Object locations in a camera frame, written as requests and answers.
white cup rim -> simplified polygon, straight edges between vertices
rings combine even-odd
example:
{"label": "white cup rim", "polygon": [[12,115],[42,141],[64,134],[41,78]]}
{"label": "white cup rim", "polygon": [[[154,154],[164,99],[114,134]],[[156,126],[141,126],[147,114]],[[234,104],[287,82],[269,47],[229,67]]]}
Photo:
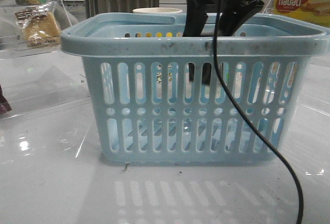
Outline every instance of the white cup rim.
{"label": "white cup rim", "polygon": [[178,8],[169,7],[151,7],[151,8],[137,8],[133,13],[149,13],[149,14],[162,14],[162,13],[181,13],[182,10]]}

yellow snack box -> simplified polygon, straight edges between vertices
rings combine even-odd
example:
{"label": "yellow snack box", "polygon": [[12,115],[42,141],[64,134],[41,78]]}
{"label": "yellow snack box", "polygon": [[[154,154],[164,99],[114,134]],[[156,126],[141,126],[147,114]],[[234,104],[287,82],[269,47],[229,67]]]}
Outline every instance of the yellow snack box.
{"label": "yellow snack box", "polygon": [[330,27],[330,0],[274,0],[273,13]]}

plastic basket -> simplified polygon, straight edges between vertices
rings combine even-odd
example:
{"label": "plastic basket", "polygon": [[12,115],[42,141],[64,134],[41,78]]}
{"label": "plastic basket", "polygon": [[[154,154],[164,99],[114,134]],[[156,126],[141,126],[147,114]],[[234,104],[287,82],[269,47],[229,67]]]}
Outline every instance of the plastic basket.
{"label": "plastic basket", "polygon": [[[213,30],[211,15],[204,33]],[[211,72],[212,37],[182,37],[185,15],[100,14],[62,32],[62,50],[83,57],[105,156],[116,162],[250,163],[271,159]],[[311,56],[330,30],[258,14],[236,37],[219,37],[221,70],[251,121],[283,140]],[[195,66],[189,81],[188,64]]]}

black cable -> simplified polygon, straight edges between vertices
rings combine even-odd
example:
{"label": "black cable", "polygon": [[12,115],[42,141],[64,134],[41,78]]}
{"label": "black cable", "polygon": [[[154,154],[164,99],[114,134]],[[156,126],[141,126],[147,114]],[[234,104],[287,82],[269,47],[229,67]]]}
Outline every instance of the black cable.
{"label": "black cable", "polygon": [[214,61],[214,68],[217,73],[217,77],[220,81],[220,84],[224,91],[226,92],[226,95],[228,96],[229,100],[239,113],[239,115],[243,118],[243,120],[246,122],[246,124],[252,129],[252,131],[262,140],[262,142],[282,161],[282,163],[286,166],[286,168],[289,170],[295,186],[297,188],[298,192],[298,200],[299,200],[299,209],[298,209],[298,216],[296,224],[301,224],[303,220],[303,214],[304,214],[304,196],[303,196],[303,190],[301,187],[301,184],[299,182],[299,179],[297,175],[295,174],[295,171],[289,164],[289,162],[281,155],[281,153],[262,135],[262,133],[253,125],[253,123],[249,120],[249,118],[246,116],[244,111],[240,108],[236,100],[234,99],[233,95],[229,91],[228,87],[226,86],[225,81],[223,80],[223,77],[219,71],[219,64],[218,64],[218,58],[217,58],[217,40],[218,40],[218,27],[219,27],[219,20],[220,20],[220,12],[221,12],[221,1],[218,2],[218,8],[217,8],[217,17],[216,17],[216,24],[214,27],[214,35],[213,35],[213,61]]}

packaged bread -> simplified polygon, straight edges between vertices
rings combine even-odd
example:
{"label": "packaged bread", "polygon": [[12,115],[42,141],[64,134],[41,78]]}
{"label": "packaged bread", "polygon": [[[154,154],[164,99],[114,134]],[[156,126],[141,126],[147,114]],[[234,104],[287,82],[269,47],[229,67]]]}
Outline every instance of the packaged bread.
{"label": "packaged bread", "polygon": [[45,5],[26,8],[15,13],[23,38],[30,48],[58,45],[60,28],[53,12]]}

